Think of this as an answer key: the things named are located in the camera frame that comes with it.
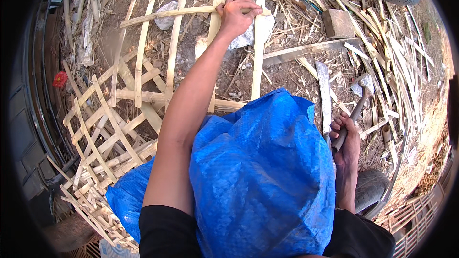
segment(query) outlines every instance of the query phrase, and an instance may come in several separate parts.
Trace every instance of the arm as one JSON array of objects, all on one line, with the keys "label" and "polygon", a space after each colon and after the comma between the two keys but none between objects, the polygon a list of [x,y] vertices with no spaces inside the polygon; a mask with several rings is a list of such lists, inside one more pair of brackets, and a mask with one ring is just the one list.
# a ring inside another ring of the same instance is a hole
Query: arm
[{"label": "arm", "polygon": [[[244,15],[243,8],[253,10]],[[220,30],[175,91],[164,116],[143,206],[165,205],[193,216],[188,169],[194,137],[207,113],[226,49],[262,13],[251,0],[226,0],[216,10],[222,17]]]},{"label": "arm", "polygon": [[336,164],[336,206],[355,214],[355,187],[357,185],[357,162],[360,153],[360,137],[354,122],[345,113],[331,123],[330,137],[336,139],[342,126],[347,128],[347,137],[341,149],[333,156]]}]

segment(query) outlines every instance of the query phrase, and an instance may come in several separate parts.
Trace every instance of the hammer handle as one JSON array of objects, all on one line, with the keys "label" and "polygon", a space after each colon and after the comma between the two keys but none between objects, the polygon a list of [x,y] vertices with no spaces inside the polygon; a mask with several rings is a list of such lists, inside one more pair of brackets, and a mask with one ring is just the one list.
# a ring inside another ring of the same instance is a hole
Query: hammer handle
[{"label": "hammer handle", "polygon": [[[355,106],[350,116],[350,118],[352,119],[354,123],[357,117],[359,116],[360,112],[362,111],[362,108],[364,107],[364,103],[368,99],[369,96],[370,96],[369,92],[367,92],[364,88],[363,96],[360,98],[359,102],[357,103],[357,106]],[[333,153],[336,153],[341,149],[344,141],[346,140],[346,137],[347,137],[347,129],[345,126],[342,126],[340,131],[338,132],[338,138],[334,140],[333,143],[331,144],[331,151]]]}]

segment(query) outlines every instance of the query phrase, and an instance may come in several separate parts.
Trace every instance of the hammer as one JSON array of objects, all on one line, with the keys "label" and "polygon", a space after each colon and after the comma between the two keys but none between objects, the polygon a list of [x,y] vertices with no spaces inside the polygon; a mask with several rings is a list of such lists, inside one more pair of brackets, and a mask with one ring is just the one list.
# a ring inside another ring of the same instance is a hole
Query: hammer
[{"label": "hammer", "polygon": [[[357,116],[360,114],[362,108],[364,107],[365,101],[369,97],[371,97],[375,92],[375,87],[373,86],[371,76],[367,73],[364,73],[352,83],[351,89],[354,91],[355,94],[361,97],[359,102],[357,103],[357,106],[355,106],[350,116],[352,121],[355,123]],[[346,137],[347,129],[346,127],[342,126],[338,133],[338,138],[331,143],[331,151],[333,153],[336,153],[340,150],[341,146],[344,143],[344,140],[346,140]]]}]

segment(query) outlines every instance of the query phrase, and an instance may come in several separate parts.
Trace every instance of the plastic bag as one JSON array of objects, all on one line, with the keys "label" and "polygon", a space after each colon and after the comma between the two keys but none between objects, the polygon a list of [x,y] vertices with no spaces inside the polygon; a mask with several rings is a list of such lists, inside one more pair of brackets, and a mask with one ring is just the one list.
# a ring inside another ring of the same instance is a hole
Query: plastic bag
[{"label": "plastic bag", "polygon": [[[323,253],[333,227],[335,180],[313,114],[312,102],[279,89],[235,113],[205,118],[190,162],[205,257]],[[131,170],[106,194],[137,242],[150,169],[151,162]]]}]

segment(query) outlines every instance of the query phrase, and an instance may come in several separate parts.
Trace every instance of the hammer head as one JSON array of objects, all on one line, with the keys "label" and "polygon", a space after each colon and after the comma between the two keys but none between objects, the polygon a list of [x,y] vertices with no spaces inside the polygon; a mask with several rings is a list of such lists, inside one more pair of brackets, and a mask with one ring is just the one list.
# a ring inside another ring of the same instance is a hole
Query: hammer head
[{"label": "hammer head", "polygon": [[363,96],[362,87],[365,87],[371,95],[373,95],[373,93],[375,92],[375,86],[373,86],[373,81],[371,80],[370,74],[362,74],[351,84],[352,91],[354,91],[355,94],[359,95],[359,97]]}]

